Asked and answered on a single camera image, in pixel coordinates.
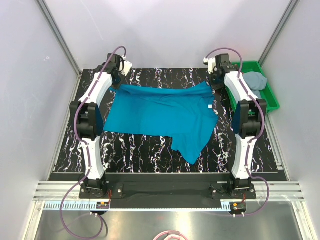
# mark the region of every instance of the white wall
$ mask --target white wall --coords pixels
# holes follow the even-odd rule
[[[204,67],[231,47],[258,60],[290,0],[46,0],[80,68],[119,45],[135,68]],[[238,61],[235,55],[232,60]]]
[[[34,0],[0,1],[0,235],[21,239],[76,75]]]
[[[320,1],[300,1],[263,70],[279,100],[271,114],[292,180],[320,236]]]

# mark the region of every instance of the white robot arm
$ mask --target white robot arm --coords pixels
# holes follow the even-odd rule
[[[98,80],[103,65],[104,63],[94,70],[94,79],[83,97],[70,104],[70,118],[73,123],[78,107],[85,101],[78,115],[76,128],[82,140],[80,144],[83,149],[85,174],[89,171],[88,154],[90,155],[91,168],[87,179],[84,181],[84,189],[94,191],[97,194],[105,194],[107,191],[105,170],[100,154],[100,137],[104,128],[100,104],[108,89],[111,86],[118,88],[133,66],[132,63],[125,61],[124,57],[115,54]]]
[[[254,95],[244,81],[242,73],[239,73],[238,68],[231,64],[228,54],[220,54],[210,59],[204,58],[203,62],[208,65],[208,79],[211,87],[213,89],[228,87],[237,103],[232,118],[232,129],[236,137],[235,160],[227,191],[231,195],[238,195],[252,187],[247,170],[251,173],[254,146],[257,142],[254,138],[262,128],[262,118],[266,116],[267,102]],[[258,102],[263,116],[249,96]]]

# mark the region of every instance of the green bin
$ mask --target green bin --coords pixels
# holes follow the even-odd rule
[[[233,62],[232,64],[234,64],[234,65],[237,64],[238,66],[240,66],[240,62]],[[244,74],[249,73],[249,72],[257,72],[257,73],[261,73],[263,76],[265,76],[264,72],[261,69],[260,64],[257,61],[244,61],[241,71]],[[226,91],[228,92],[232,109],[233,109],[233,111],[235,111],[237,108],[236,100],[228,88],[226,88]],[[260,94],[261,94],[261,97],[264,100],[266,100],[266,104],[267,104],[266,112],[267,113],[272,112],[273,110],[280,108],[279,102],[277,101],[276,96],[275,96],[274,92],[272,91],[268,82],[266,83],[265,89],[260,91]]]

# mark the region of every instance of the marble-patterned table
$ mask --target marble-patterned table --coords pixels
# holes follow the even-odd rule
[[[186,89],[206,81],[205,68],[132,69],[122,84],[143,87]],[[93,71],[85,69],[75,99],[78,100],[93,80]],[[218,123],[207,146],[194,165],[171,149],[172,139],[166,136],[147,136],[103,132],[100,140],[102,164],[107,173],[225,173],[233,166],[236,138],[232,131],[232,108],[225,89],[214,91],[213,111]],[[108,91],[100,111],[107,119],[115,93]],[[85,170],[83,150],[75,140],[69,121],[58,160],[56,173],[81,173]],[[257,141],[252,172],[278,172],[275,157],[264,132]]]

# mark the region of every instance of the gray cloth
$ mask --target gray cloth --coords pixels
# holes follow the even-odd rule
[[[261,99],[260,90],[267,86],[267,79],[260,72],[247,72],[243,74],[243,79],[254,95]]]

